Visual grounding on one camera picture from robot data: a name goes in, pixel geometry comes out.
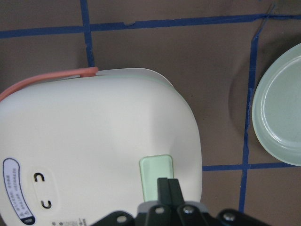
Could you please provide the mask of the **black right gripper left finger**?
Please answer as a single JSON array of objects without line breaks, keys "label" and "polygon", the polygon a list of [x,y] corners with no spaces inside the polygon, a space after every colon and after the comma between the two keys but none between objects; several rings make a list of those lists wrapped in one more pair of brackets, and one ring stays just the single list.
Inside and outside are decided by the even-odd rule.
[{"label": "black right gripper left finger", "polygon": [[158,198],[142,204],[142,213],[146,214],[145,226],[171,225],[171,194],[167,178],[157,179]]}]

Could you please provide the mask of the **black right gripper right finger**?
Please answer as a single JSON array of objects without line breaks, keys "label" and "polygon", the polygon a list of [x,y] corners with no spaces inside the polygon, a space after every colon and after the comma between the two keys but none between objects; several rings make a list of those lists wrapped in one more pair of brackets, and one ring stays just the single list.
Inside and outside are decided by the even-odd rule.
[{"label": "black right gripper right finger", "polygon": [[171,225],[172,226],[208,226],[207,207],[195,201],[185,201],[178,179],[168,179],[171,195]]}]

